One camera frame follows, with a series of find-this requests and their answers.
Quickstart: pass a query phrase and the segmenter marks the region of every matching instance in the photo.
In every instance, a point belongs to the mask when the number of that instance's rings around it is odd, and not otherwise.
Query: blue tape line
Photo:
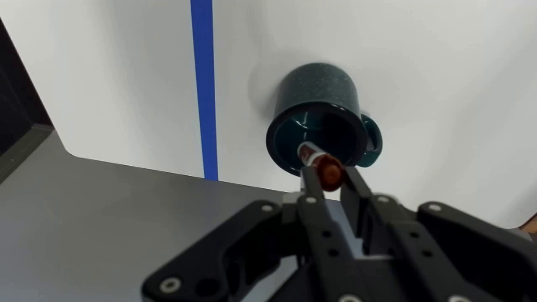
[[[205,180],[219,180],[214,0],[190,0]]]

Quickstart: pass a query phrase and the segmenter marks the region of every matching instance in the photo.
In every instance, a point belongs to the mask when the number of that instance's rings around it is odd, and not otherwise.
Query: dark green cup
[[[304,141],[348,167],[371,167],[381,155],[380,128],[361,116],[355,83],[336,66],[308,64],[281,83],[267,150],[281,168],[301,175],[298,148]]]

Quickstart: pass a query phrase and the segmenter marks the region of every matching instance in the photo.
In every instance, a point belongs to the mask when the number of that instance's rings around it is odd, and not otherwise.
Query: blue stripe
[[[205,180],[219,180],[214,0],[190,0]]]

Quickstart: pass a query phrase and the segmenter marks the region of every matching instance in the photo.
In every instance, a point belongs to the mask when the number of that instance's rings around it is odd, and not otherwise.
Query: screw
[[[430,210],[434,210],[434,212],[442,212],[442,207],[437,205],[437,203],[434,203],[434,205],[430,205]]]
[[[177,277],[165,279],[160,289],[163,294],[173,294],[182,289],[182,281]]]
[[[472,301],[464,296],[452,296],[449,302],[472,302]]]
[[[262,207],[262,212],[272,212],[272,210],[274,210],[272,205],[264,205],[264,207]]]
[[[363,301],[356,296],[341,296],[338,302],[363,302]]]
[[[381,203],[390,203],[388,197],[378,197],[376,200],[381,202]]]

